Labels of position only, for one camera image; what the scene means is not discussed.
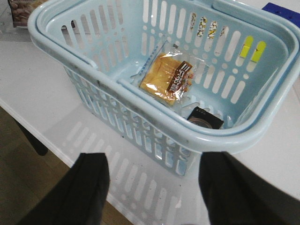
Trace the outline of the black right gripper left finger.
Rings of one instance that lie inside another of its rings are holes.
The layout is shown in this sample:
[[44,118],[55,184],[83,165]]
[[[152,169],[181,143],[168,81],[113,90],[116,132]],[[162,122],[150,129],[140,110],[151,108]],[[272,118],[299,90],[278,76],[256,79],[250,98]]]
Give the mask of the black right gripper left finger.
[[81,153],[20,225],[99,225],[110,185],[104,153]]

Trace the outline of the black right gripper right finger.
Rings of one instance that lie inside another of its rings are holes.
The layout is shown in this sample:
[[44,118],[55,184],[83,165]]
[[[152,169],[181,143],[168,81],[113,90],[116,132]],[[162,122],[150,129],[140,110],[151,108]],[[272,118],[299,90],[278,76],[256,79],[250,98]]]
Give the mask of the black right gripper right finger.
[[212,225],[298,225],[300,202],[227,152],[205,152],[199,187]]

